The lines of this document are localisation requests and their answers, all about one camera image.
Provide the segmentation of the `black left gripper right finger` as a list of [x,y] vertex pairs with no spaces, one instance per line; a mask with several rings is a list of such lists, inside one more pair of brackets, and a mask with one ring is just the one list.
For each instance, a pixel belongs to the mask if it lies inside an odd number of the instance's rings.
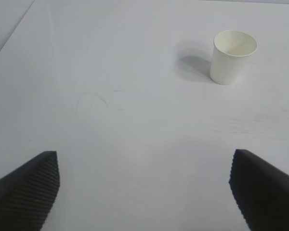
[[237,149],[229,185],[251,231],[289,231],[289,175],[254,153]]

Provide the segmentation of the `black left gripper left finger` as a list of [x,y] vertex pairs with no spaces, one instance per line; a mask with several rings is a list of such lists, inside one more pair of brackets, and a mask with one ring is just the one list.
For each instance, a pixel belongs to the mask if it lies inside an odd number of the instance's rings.
[[39,231],[60,187],[56,151],[45,151],[0,179],[0,231]]

